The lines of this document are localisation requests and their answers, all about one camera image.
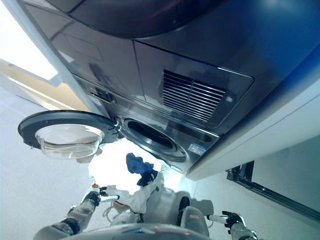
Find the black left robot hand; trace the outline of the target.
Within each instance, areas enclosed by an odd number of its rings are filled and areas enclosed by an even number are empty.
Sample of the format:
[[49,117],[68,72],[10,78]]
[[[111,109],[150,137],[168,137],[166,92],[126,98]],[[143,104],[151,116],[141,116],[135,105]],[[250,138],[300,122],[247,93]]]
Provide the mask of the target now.
[[119,195],[108,194],[106,186],[92,188],[92,191],[96,192],[96,197],[94,199],[97,200],[98,203],[116,202],[120,198]]

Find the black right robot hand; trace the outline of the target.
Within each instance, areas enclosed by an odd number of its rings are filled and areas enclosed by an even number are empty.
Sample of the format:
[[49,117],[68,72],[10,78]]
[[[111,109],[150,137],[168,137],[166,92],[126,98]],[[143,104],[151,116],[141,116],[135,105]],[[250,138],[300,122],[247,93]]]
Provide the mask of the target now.
[[246,225],[244,219],[235,212],[223,210],[221,215],[209,214],[206,217],[212,222],[224,224],[226,228],[231,228],[237,223]]

